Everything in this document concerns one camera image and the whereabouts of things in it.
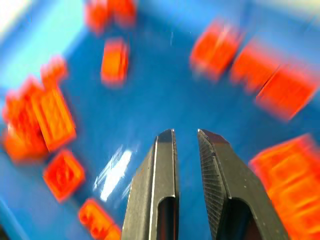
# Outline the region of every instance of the orange toy brick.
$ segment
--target orange toy brick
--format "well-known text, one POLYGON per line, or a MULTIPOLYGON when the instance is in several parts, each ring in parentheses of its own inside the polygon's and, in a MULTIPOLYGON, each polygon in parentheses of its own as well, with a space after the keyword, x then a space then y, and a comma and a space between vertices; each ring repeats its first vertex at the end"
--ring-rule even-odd
POLYGON ((128 71, 129 48, 122 39, 108 40, 104 45, 101 79, 107 85, 122 85, 128 71))
POLYGON ((190 64, 218 80, 235 57, 241 41, 237 30, 215 22, 195 43, 190 64))
POLYGON ((41 80, 46 89, 55 87, 68 76, 67 62, 61 56, 53 57, 41 68, 41 80))
POLYGON ((121 231, 112 218, 93 199, 88 199, 78 212, 80 222, 95 240, 120 240, 121 231))
POLYGON ((250 163, 291 239, 320 236, 319 153, 306 134, 264 150, 250 163))
POLYGON ((84 14, 87 26, 97 35, 101 34, 112 17, 109 1, 90 1, 85 6, 84 14))
POLYGON ((58 202, 65 201, 85 181, 85 171, 73 154, 64 149, 49 163, 43 178, 58 202))
POLYGON ((136 22, 137 9, 133 0, 109 0, 110 9, 115 21, 124 27, 136 22))
POLYGON ((30 144, 25 136, 21 137, 10 126, 2 135, 2 144, 6 153, 15 164, 38 162, 48 153, 48 149, 41 136, 39 136, 38 142, 35 142, 33 139, 33 144, 30 144))
POLYGON ((76 137, 76 127, 62 93, 56 88, 32 99, 32 107, 50 152, 76 137))
POLYGON ((311 100, 318 89, 308 73, 280 68, 257 95, 255 102, 278 118, 289 121, 311 100))
POLYGON ((251 94, 260 91, 280 65, 280 58, 272 50, 251 42, 234 61, 231 81, 244 82, 245 91, 251 94))

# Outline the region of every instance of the orange lego brick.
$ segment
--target orange lego brick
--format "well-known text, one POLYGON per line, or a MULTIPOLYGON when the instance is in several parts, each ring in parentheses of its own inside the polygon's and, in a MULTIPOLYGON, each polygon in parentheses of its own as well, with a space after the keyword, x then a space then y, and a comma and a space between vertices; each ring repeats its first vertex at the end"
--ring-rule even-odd
POLYGON ((109 0, 115 21, 124 27, 136 22, 137 9, 133 0, 109 0))
POLYGON ((38 144, 31 145, 10 126, 8 126, 8 131, 2 135, 2 144, 6 153, 15 164, 38 162, 48 153, 46 145, 41 143, 41 138, 39 138, 38 144))
POLYGON ((305 134, 259 153, 250 161, 254 172, 266 189, 285 186, 317 167, 317 147, 309 134, 305 134))
POLYGON ((263 49, 259 44, 251 42, 234 61, 231 81, 244 82, 245 91, 251 94, 261 90, 280 65, 280 58, 273 50, 263 49))
POLYGON ((88 199, 78 212, 80 222, 95 240, 113 240, 121 235, 112 218, 93 199, 88 199))
POLYGON ((122 85, 128 71, 129 48, 118 38, 108 40, 104 45, 101 65, 101 79, 107 85, 122 85))
POLYGON ((103 32, 104 28, 111 21, 111 17, 109 1, 91 1, 85 5, 85 23, 97 35, 103 32))
POLYGON ((190 55, 190 64, 214 80, 225 72, 242 41, 238 31, 214 22, 197 40, 190 55))
POLYGON ((318 85, 301 72, 280 68, 257 95, 255 102, 269 113, 289 121, 304 108, 318 85))
POLYGON ((85 181, 85 170, 72 152, 64 149, 44 170, 43 179, 54 197, 61 203, 85 181))
POLYGON ((267 194, 291 239, 319 236, 319 153, 305 134, 262 151, 250 163, 267 182, 267 194))
POLYGON ((62 93, 58 88, 32 99, 32 108, 50 152, 76 137, 76 127, 62 93))
POLYGON ((41 80, 46 89, 55 87, 68 76, 68 66, 61 56, 53 57, 50 62, 41 68, 41 80))

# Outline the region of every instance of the textured grip surface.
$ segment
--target textured grip surface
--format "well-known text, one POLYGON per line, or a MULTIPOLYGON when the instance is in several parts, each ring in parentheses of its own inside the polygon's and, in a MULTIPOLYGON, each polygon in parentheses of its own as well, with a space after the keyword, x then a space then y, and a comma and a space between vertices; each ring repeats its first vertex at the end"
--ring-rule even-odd
POLYGON ((216 239, 223 224, 228 196, 212 145, 200 137, 199 150, 206 211, 212 239, 216 239))

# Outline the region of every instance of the orange plastic block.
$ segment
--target orange plastic block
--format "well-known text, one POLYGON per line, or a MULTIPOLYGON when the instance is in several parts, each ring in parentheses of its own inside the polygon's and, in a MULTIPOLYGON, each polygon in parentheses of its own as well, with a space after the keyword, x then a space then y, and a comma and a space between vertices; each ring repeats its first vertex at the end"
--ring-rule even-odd
POLYGON ((38 142, 33 140, 32 143, 30 144, 25 136, 18 135, 10 126, 2 135, 3 147, 15 164, 37 162, 48 153, 44 140, 40 136, 38 142))
POLYGON ((281 65, 280 58, 272 50, 249 43, 236 58, 231 70, 233 83, 244 82, 249 94, 261 90, 281 65))
POLYGON ((250 161, 267 190, 286 186, 317 168, 316 144, 306 134, 268 148, 250 161))
POLYGON ((319 153, 306 134, 261 152, 250 163, 258 177, 262 176, 291 239, 320 236, 319 153))
POLYGON ((57 86, 67 75, 67 62, 61 56, 53 57, 41 68, 41 80, 46 89, 57 86))
POLYGON ((282 67, 266 83, 256 103, 284 121, 291 120, 316 93, 318 85, 306 75, 282 67))
POLYGON ((120 240, 121 231, 112 218, 93 199, 88 199, 78 212, 80 222, 95 240, 120 240))
POLYGON ((109 1, 96 0, 86 4, 84 10, 85 23, 97 35, 101 34, 111 20, 109 1))
POLYGON ((107 85, 122 85, 128 71, 129 48, 122 39, 108 40, 104 45, 101 79, 107 85))
POLYGON ((58 88, 33 98, 32 107, 50 152, 76 137, 75 123, 58 88))
POLYGON ((64 149, 49 163, 43 178, 58 202, 65 201, 85 181, 85 171, 73 154, 64 149))
POLYGON ((137 9, 133 0, 109 0, 115 21, 121 26, 132 26, 136 22, 137 9))
POLYGON ((218 80, 234 59, 241 40, 238 31, 214 23, 195 43, 190 64, 197 71, 218 80))

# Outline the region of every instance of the lego brick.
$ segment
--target lego brick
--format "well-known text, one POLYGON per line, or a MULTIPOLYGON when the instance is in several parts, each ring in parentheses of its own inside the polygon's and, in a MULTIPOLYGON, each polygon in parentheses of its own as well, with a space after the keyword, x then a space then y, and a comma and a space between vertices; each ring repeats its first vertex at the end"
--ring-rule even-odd
POLYGON ((129 48, 121 38, 106 41, 101 79, 107 85, 122 85, 128 71, 129 48))
POLYGON ((56 87, 59 82, 68 76, 68 66, 61 56, 53 57, 50 62, 41 68, 41 80, 46 89, 56 87))
POLYGON ((306 75, 292 68, 280 68, 259 92, 256 104, 283 121, 291 120, 318 89, 306 75))
POLYGON ((109 0, 110 9, 115 21, 124 27, 136 22, 137 8, 133 0, 109 0))
POLYGON ((85 170, 72 152, 64 149, 44 170, 43 179, 54 197, 61 203, 85 181, 85 170))
POLYGON ((319 235, 319 151, 305 134, 262 151, 250 163, 291 239, 319 235))
POLYGON ((76 137, 75 123, 58 88, 48 89, 45 94, 33 98, 32 107, 50 152, 76 137))
POLYGON ((32 146, 29 151, 30 153, 43 153, 47 151, 31 102, 25 100, 19 101, 8 119, 8 128, 11 128, 15 132, 14 134, 26 146, 32 146))
POLYGON ((195 43, 190 64, 217 81, 234 59, 241 41, 237 30, 214 22, 195 43))
POLYGON ((85 23, 97 35, 103 32, 111 21, 111 17, 108 1, 90 1, 85 5, 85 23))
POLYGON ((39 162, 48 153, 48 149, 44 144, 42 148, 41 144, 28 144, 10 126, 8 127, 8 131, 3 133, 2 137, 3 147, 15 164, 39 162))
POLYGON ((235 84, 244 82, 245 91, 255 93, 261 90, 280 65, 280 57, 273 50, 251 42, 234 61, 231 81, 235 84))
POLYGON ((250 161, 267 190, 290 184, 319 169, 318 148, 308 134, 265 149, 250 161))
POLYGON ((88 199, 78 212, 80 222, 95 240, 120 240, 121 231, 112 218, 93 199, 88 199))

